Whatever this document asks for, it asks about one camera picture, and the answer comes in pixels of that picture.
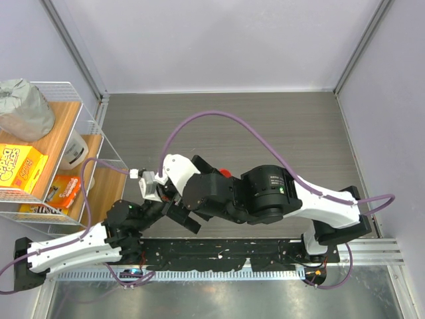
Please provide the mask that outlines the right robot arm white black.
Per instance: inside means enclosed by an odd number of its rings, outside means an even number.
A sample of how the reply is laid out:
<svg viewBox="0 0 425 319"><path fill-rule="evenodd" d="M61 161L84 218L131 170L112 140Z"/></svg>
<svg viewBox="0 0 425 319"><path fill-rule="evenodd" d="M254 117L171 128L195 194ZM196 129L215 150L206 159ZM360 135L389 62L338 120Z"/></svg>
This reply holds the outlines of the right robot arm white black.
<svg viewBox="0 0 425 319"><path fill-rule="evenodd" d="M355 203L355 187L325 189L325 195L336 198L332 201L310 193L277 165L260 165L233 177L195 156L178 192L185 208L207 219L219 217L249 225L269 225L286 217L311 220L301 236L300 253L313 263L324 260L330 245L341 245L371 232L368 217Z"/></svg>

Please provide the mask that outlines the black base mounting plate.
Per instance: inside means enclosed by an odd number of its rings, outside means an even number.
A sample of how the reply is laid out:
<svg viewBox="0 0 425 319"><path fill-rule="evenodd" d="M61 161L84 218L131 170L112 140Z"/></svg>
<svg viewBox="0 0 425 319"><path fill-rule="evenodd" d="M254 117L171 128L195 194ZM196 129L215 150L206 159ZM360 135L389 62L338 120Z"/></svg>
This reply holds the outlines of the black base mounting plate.
<svg viewBox="0 0 425 319"><path fill-rule="evenodd" d="M141 252L147 268L155 271L240 271L249 262L254 272L262 272L340 261L336 246L310 257L299 239L143 239Z"/></svg>

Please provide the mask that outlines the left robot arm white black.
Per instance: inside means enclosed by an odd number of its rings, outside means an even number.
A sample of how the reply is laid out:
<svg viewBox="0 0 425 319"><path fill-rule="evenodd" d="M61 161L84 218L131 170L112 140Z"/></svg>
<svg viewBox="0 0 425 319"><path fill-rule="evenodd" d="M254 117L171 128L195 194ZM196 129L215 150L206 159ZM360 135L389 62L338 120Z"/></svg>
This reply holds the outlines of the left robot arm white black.
<svg viewBox="0 0 425 319"><path fill-rule="evenodd" d="M27 237L15 242L13 290L36 288L47 276L96 263L135 264L142 260L142 233L167 216L192 233L200 224L190 218L189 210L172 201L145 200L138 205L117 200L106 213L106 219L61 238L33 242Z"/></svg>

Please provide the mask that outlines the yellow black candy bag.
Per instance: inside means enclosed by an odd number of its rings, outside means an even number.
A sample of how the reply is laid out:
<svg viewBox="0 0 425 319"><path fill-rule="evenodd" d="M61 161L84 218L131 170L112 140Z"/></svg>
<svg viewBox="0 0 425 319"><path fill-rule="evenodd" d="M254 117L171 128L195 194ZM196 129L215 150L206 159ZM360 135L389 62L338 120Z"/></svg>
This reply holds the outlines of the yellow black candy bag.
<svg viewBox="0 0 425 319"><path fill-rule="evenodd" d="M68 215L68 208L52 208L45 205L21 204L19 207L20 213L36 213L36 214L51 214L51 215Z"/></svg>

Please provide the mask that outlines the yellow snack box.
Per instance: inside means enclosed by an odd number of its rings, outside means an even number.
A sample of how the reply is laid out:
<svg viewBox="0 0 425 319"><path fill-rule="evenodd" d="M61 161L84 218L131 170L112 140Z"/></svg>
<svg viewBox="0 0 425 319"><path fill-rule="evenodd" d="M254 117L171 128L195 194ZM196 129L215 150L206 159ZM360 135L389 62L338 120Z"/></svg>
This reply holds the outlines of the yellow snack box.
<svg viewBox="0 0 425 319"><path fill-rule="evenodd" d="M33 146L1 144L1 187L31 193L47 160L48 156Z"/></svg>

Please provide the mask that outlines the white pump bottle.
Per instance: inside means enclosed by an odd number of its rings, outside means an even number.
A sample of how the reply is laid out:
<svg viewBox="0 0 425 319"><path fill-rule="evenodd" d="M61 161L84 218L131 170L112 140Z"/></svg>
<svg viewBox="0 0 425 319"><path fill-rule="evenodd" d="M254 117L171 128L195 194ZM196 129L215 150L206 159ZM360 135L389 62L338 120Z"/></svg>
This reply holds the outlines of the white pump bottle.
<svg viewBox="0 0 425 319"><path fill-rule="evenodd" d="M61 161L62 169L73 169L79 165L88 154L88 145L83 137L73 130L65 147Z"/></svg>

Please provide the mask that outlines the orange snack box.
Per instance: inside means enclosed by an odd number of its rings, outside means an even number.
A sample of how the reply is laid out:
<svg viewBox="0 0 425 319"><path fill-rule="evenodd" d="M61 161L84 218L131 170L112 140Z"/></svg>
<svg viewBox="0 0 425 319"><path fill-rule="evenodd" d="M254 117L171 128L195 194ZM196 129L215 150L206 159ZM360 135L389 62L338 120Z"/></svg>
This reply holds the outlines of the orange snack box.
<svg viewBox="0 0 425 319"><path fill-rule="evenodd" d="M45 202L56 209L69 209L81 188L78 176L56 175Z"/></svg>

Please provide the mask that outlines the grey crumpled bag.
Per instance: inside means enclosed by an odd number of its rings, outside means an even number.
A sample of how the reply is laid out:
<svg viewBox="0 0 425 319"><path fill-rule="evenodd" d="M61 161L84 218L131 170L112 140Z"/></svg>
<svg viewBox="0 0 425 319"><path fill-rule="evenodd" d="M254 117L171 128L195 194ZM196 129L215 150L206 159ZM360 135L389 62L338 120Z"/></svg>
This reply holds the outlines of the grey crumpled bag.
<svg viewBox="0 0 425 319"><path fill-rule="evenodd" d="M1 82L1 129L34 142L47 135L56 117L42 92L25 79Z"/></svg>

